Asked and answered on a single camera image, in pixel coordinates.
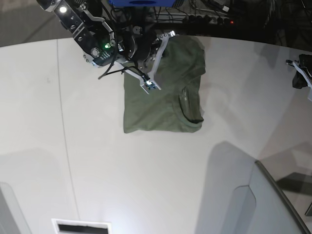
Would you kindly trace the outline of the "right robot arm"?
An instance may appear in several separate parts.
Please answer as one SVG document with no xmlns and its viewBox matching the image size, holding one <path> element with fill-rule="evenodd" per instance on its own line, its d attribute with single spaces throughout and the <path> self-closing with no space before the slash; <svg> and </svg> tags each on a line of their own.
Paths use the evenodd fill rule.
<svg viewBox="0 0 312 234">
<path fill-rule="evenodd" d="M 122 66 L 139 80 L 145 92 L 160 89 L 156 73 L 169 39 L 174 31 L 158 34 L 152 29 L 157 18 L 148 18 L 144 7 L 110 7 L 101 0 L 39 0 L 46 12 L 54 13 L 61 25 L 71 33 L 83 51 L 87 63 L 107 70 L 99 76 L 114 73 L 112 67 Z"/>
</svg>

